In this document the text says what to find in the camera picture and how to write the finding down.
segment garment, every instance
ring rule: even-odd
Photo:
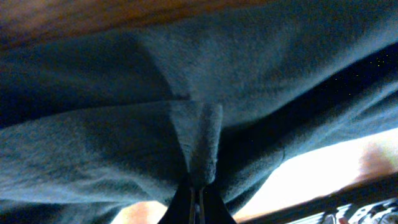
[[[396,1],[276,1],[1,52],[0,222],[109,223],[186,172],[234,214],[287,159],[398,127],[397,28]]]

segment blue fabric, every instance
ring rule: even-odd
[[[186,172],[235,213],[287,159],[398,127],[396,27],[396,1],[276,1],[1,52],[0,220],[109,223]]]

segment dark blue cloth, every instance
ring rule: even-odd
[[[109,223],[186,172],[235,213],[287,159],[398,127],[397,27],[397,1],[276,1],[1,52],[0,222]]]

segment wood grain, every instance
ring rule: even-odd
[[[11,49],[117,27],[165,24],[272,0],[5,0],[0,1],[0,49]]]

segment wooden surface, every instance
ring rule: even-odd
[[[272,0],[5,0],[0,49],[92,34],[117,27],[164,24]]]
[[[234,216],[238,222],[398,172],[398,129],[343,142],[283,163]],[[112,224],[155,224],[166,211],[158,202],[125,208]]]

